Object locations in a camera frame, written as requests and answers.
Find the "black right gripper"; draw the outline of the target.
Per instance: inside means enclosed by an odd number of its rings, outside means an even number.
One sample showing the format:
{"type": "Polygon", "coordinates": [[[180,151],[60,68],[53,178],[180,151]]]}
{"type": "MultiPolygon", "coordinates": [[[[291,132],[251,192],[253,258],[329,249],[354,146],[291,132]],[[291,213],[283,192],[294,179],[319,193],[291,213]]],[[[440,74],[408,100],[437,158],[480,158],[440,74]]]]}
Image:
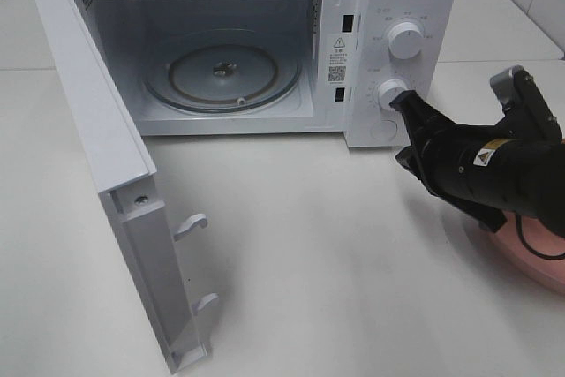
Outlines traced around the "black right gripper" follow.
{"type": "Polygon", "coordinates": [[[411,147],[395,155],[396,162],[410,172],[427,191],[449,205],[497,231],[506,222],[498,207],[477,196],[486,186],[473,172],[482,170],[473,161],[492,137],[484,126],[456,124],[427,103],[415,90],[402,91],[390,102],[401,114],[411,147]]]}

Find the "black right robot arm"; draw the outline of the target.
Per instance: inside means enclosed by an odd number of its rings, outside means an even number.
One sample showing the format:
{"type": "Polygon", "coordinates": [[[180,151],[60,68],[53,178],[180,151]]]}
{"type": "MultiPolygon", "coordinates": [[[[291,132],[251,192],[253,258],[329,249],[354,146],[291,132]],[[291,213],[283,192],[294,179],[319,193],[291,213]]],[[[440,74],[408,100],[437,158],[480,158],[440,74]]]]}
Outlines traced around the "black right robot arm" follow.
{"type": "Polygon", "coordinates": [[[403,118],[410,144],[396,157],[433,196],[496,232],[505,212],[539,220],[564,234],[564,146],[509,136],[495,125],[456,123],[404,91],[391,103],[403,118]]]}

